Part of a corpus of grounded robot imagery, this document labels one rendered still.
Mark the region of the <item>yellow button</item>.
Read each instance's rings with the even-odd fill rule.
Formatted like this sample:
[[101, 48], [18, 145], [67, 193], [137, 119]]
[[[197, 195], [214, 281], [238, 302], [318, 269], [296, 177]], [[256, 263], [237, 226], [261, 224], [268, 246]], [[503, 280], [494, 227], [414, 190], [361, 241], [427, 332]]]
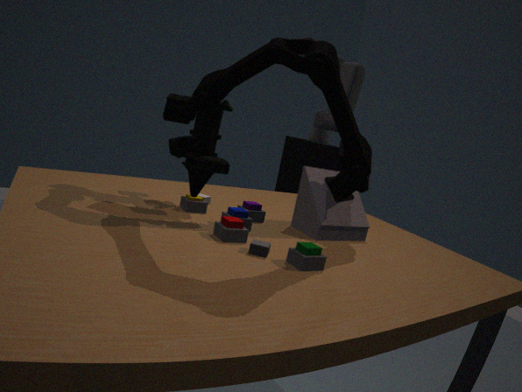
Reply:
[[180, 197], [180, 208], [186, 213], [206, 214], [208, 202], [199, 195], [192, 197], [191, 194], [186, 194]]

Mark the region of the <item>purple button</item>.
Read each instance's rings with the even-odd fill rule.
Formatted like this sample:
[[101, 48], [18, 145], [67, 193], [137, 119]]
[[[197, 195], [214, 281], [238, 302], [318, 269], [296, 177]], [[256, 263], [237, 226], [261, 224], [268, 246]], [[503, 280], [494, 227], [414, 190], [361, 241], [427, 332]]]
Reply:
[[261, 210], [262, 205], [258, 204], [255, 201], [243, 201], [243, 205], [237, 205], [237, 207], [243, 208], [247, 212], [249, 212], [248, 217], [253, 219], [252, 222], [264, 223], [265, 220], [265, 211]]

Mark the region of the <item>blue button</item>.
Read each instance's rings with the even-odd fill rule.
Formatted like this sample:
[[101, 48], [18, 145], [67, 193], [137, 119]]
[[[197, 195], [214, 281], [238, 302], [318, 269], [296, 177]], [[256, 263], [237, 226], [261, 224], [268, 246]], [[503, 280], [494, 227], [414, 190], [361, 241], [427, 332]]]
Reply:
[[[253, 219], [248, 217], [249, 212], [240, 207], [228, 207], [228, 212], [222, 212], [222, 216], [237, 217], [244, 222], [244, 227], [250, 232]], [[222, 218], [221, 216], [221, 218]]]

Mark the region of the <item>red button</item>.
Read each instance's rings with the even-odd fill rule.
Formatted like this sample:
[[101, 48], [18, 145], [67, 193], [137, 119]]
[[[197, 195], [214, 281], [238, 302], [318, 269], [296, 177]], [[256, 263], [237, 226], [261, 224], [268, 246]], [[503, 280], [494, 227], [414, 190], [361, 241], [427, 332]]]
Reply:
[[249, 230], [243, 225], [244, 222], [237, 217], [222, 216], [221, 221], [215, 222], [213, 234], [223, 242], [246, 243]]

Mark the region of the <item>green button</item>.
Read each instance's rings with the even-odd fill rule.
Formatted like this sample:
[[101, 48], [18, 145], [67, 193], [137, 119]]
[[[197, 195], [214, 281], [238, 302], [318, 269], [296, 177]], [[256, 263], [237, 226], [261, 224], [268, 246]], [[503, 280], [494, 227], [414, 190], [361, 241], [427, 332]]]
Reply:
[[322, 248], [312, 242], [297, 241], [295, 248], [289, 248], [286, 262], [299, 271], [323, 270], [327, 257], [321, 250]]

